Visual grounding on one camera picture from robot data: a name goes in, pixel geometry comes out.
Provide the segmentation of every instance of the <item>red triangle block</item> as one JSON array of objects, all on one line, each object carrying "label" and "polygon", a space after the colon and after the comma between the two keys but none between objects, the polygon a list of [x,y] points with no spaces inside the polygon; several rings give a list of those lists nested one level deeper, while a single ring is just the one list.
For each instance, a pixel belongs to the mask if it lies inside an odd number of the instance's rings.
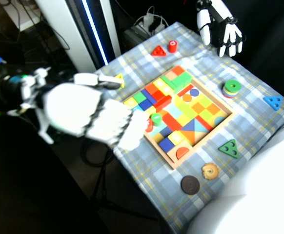
[{"label": "red triangle block", "polygon": [[166,56],[166,52],[163,50],[163,48],[158,45],[155,50],[151,53],[152,56]]}]

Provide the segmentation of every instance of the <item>red cylinder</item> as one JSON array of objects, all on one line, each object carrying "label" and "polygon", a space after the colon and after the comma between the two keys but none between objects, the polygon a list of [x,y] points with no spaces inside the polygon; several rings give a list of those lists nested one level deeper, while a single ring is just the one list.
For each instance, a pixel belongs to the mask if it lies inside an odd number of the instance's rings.
[{"label": "red cylinder", "polygon": [[171,40],[169,43],[168,43],[168,51],[170,53],[175,53],[177,51],[177,42],[175,40]]}]

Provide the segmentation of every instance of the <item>tablecloth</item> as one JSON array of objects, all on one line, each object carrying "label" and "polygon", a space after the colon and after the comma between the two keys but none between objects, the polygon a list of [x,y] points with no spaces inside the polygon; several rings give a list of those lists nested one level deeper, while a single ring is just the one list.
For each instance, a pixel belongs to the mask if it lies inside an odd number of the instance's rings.
[{"label": "tablecloth", "polygon": [[[178,51],[174,54],[167,51],[170,40],[178,42]],[[150,55],[157,45],[164,48],[166,57]],[[112,76],[123,74],[125,88],[105,94],[122,101],[175,65],[181,65],[191,72],[238,115],[175,170],[170,168],[146,138],[133,151],[116,148],[114,153],[173,231],[185,233],[194,215],[284,125],[284,98],[280,109],[274,111],[263,97],[279,96],[279,93],[230,57],[218,57],[216,48],[204,46],[197,34],[178,22],[97,72]],[[221,94],[221,88],[226,80],[232,78],[238,80],[242,88],[234,99],[228,99]],[[218,150],[231,139],[237,142],[241,155],[239,159]],[[208,162],[220,168],[219,177],[215,180],[203,178],[201,168]],[[199,180],[201,188],[197,194],[187,195],[182,191],[180,181],[186,175]]]}]

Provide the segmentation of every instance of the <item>white robotic arm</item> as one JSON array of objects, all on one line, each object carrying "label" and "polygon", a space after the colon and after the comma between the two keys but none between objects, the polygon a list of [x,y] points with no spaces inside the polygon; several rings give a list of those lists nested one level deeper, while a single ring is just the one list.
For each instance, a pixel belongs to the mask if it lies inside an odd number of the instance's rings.
[{"label": "white robotic arm", "polygon": [[218,45],[216,45],[219,47],[219,56],[224,55],[226,48],[228,48],[230,57],[235,56],[236,52],[240,53],[242,51],[245,37],[236,26],[237,20],[233,18],[222,0],[198,0],[197,10],[197,26],[205,45],[209,45],[212,41],[211,15],[221,27],[219,35],[214,35],[214,37],[219,37]]},{"label": "white robotic arm", "polygon": [[122,84],[121,80],[80,73],[74,75],[75,83],[63,83],[44,90],[47,74],[47,69],[40,68],[34,76],[23,78],[21,109],[10,111],[10,115],[35,109],[40,124],[38,134],[49,144],[53,143],[53,139],[46,131],[52,125],[64,133],[101,141],[111,148],[118,146],[132,150],[138,147],[148,125],[147,114],[133,112],[118,101],[104,99],[99,90],[92,88],[117,89]]}]

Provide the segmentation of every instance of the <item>blue light strip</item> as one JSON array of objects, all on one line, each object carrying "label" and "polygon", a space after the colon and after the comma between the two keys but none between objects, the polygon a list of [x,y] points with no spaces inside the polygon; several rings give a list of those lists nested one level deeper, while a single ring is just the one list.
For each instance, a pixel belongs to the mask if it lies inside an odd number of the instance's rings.
[{"label": "blue light strip", "polygon": [[98,32],[97,32],[97,29],[95,28],[95,25],[94,25],[94,22],[93,22],[91,13],[90,13],[90,9],[89,9],[88,3],[87,3],[86,0],[82,0],[82,4],[83,4],[83,7],[84,7],[84,9],[85,9],[85,12],[86,12],[86,14],[87,14],[87,16],[88,16],[88,19],[89,19],[89,22],[90,22],[92,31],[93,31],[93,33],[94,33],[95,39],[97,40],[97,44],[98,44],[98,46],[99,46],[99,49],[100,49],[102,58],[103,58],[103,60],[104,60],[104,63],[105,63],[105,65],[107,65],[108,62],[107,62],[107,59],[106,59],[106,56],[105,56],[105,53],[104,53],[104,50],[103,50],[103,47],[102,47],[102,44],[101,44],[101,41],[100,41]]}]

